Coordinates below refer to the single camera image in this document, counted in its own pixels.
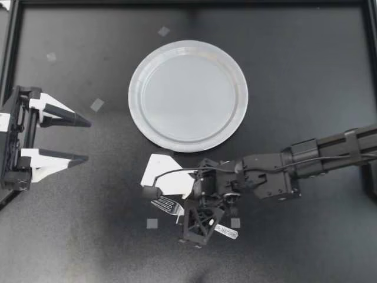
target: black cable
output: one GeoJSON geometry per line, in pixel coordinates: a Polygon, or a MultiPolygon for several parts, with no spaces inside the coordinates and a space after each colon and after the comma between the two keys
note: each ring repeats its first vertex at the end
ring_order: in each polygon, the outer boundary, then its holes
{"type": "MultiPolygon", "coordinates": [[[[377,154],[361,154],[362,157],[369,157],[369,158],[377,158],[377,154]]],[[[245,172],[248,171],[257,171],[257,172],[262,172],[262,173],[280,173],[281,171],[292,167],[292,166],[297,166],[300,164],[304,164],[307,162],[313,162],[313,161],[318,161],[318,160],[332,160],[332,159],[348,159],[350,158],[350,155],[343,155],[343,156],[323,156],[323,157],[316,157],[316,158],[311,158],[311,159],[305,159],[293,163],[289,163],[283,166],[276,167],[274,169],[267,169],[267,168],[261,168],[261,167],[252,167],[248,168],[245,170],[245,172]]]]}
{"type": "MultiPolygon", "coordinates": [[[[377,158],[377,154],[361,154],[361,156],[362,157],[368,157],[368,158],[377,158]]],[[[283,166],[275,167],[273,169],[262,168],[262,167],[251,167],[251,168],[247,168],[245,170],[245,172],[257,171],[257,172],[261,172],[261,173],[274,174],[274,173],[280,173],[281,171],[284,171],[285,169],[287,169],[289,167],[297,166],[297,165],[304,164],[304,163],[307,163],[307,162],[313,162],[313,161],[318,161],[318,160],[348,159],[348,158],[350,158],[350,155],[343,155],[343,156],[323,156],[323,157],[316,157],[316,158],[305,159],[305,160],[301,160],[301,161],[289,163],[289,164],[286,164],[286,165],[283,165],[283,166]]],[[[235,173],[235,171],[233,171],[233,170],[226,170],[226,169],[221,169],[221,168],[217,168],[217,167],[181,168],[181,169],[166,171],[166,172],[164,172],[164,173],[156,176],[154,178],[154,182],[153,182],[152,186],[154,187],[156,185],[157,180],[160,177],[165,176],[165,175],[170,174],[170,173],[181,172],[181,171],[192,171],[192,170],[206,170],[206,169],[208,169],[208,170],[216,170],[216,171],[225,172],[225,173],[235,173]]]]}
{"type": "Polygon", "coordinates": [[[233,170],[226,170],[226,169],[221,169],[221,168],[217,168],[217,167],[194,167],[194,168],[181,168],[181,169],[176,169],[176,170],[171,170],[171,171],[166,171],[158,176],[156,176],[154,178],[154,181],[153,181],[153,185],[152,187],[154,187],[157,183],[157,180],[162,177],[162,176],[165,176],[167,174],[170,174],[170,173],[174,173],[174,172],[180,172],[180,171],[193,171],[193,170],[206,170],[206,169],[209,169],[209,170],[216,170],[216,171],[221,171],[221,172],[225,172],[225,173],[234,173],[233,170]]]}

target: black frame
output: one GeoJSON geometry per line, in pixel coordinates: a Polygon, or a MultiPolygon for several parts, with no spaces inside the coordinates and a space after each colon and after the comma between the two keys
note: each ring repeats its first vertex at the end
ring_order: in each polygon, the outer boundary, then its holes
{"type": "MultiPolygon", "coordinates": [[[[377,3],[376,0],[12,0],[8,27],[0,65],[0,106],[11,94],[14,81],[18,43],[24,9],[31,6],[235,6],[235,5],[356,5],[361,6],[372,60],[373,82],[377,87],[377,3]]],[[[19,192],[0,192],[0,210],[19,192]]]]}

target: plate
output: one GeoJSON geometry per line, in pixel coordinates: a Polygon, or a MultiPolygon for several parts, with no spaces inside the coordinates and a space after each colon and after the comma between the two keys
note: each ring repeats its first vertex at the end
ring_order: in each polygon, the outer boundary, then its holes
{"type": "Polygon", "coordinates": [[[247,109],[246,79],[237,62],[200,41],[177,41],[136,68],[128,106],[138,129],[175,152],[199,152],[227,140],[247,109]]]}

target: fork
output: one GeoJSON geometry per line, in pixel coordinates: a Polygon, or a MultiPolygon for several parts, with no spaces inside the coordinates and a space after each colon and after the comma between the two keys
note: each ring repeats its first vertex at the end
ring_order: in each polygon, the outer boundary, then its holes
{"type": "MultiPolygon", "coordinates": [[[[169,199],[165,196],[161,196],[157,200],[151,200],[152,205],[155,207],[161,209],[162,211],[165,211],[166,213],[170,215],[176,215],[177,220],[176,224],[178,223],[179,217],[184,215],[184,208],[175,200],[169,199]]],[[[210,220],[210,225],[212,225],[214,222],[213,219],[210,220]]],[[[220,234],[223,234],[224,236],[227,236],[233,240],[237,239],[238,237],[238,231],[235,231],[233,229],[230,229],[226,226],[223,226],[221,224],[217,224],[214,228],[214,230],[220,234]]]]}
{"type": "Polygon", "coordinates": [[[165,196],[160,196],[157,200],[151,200],[151,203],[161,209],[162,211],[165,211],[166,213],[170,215],[176,215],[177,220],[176,224],[178,223],[179,217],[184,215],[184,209],[183,207],[176,201],[169,199],[165,196]]]}

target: plate rim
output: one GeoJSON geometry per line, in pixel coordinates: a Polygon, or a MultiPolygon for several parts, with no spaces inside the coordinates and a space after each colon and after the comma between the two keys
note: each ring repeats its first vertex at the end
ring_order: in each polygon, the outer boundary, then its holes
{"type": "Polygon", "coordinates": [[[151,142],[155,143],[156,145],[170,149],[175,152],[182,152],[182,153],[192,153],[192,152],[201,152],[203,150],[208,150],[214,148],[223,142],[225,142],[230,136],[234,134],[234,132],[239,128],[241,125],[247,110],[247,106],[249,103],[249,94],[247,88],[246,78],[243,74],[243,71],[239,67],[238,63],[230,56],[227,52],[222,50],[221,48],[209,44],[203,41],[196,41],[196,40],[181,40],[168,43],[163,45],[146,56],[142,62],[139,63],[137,68],[135,69],[130,85],[128,88],[128,108],[130,109],[131,116],[134,120],[135,125],[142,132],[142,134],[149,139],[151,142]],[[155,59],[156,56],[163,54],[166,51],[171,51],[178,48],[203,48],[204,50],[214,51],[217,54],[221,54],[219,58],[224,58],[223,62],[227,63],[227,66],[231,66],[231,70],[234,73],[231,75],[234,78],[234,81],[237,83],[234,85],[236,89],[236,104],[234,108],[236,109],[232,119],[229,119],[228,125],[224,128],[219,130],[214,136],[211,136],[209,139],[205,141],[199,141],[197,143],[185,143],[184,141],[172,141],[166,136],[161,135],[161,133],[157,132],[153,127],[149,124],[149,122],[144,117],[142,111],[140,111],[140,105],[138,103],[140,95],[135,94],[134,90],[140,88],[140,84],[142,82],[139,78],[142,76],[142,73],[145,72],[145,67],[150,64],[150,62],[155,59]]]}

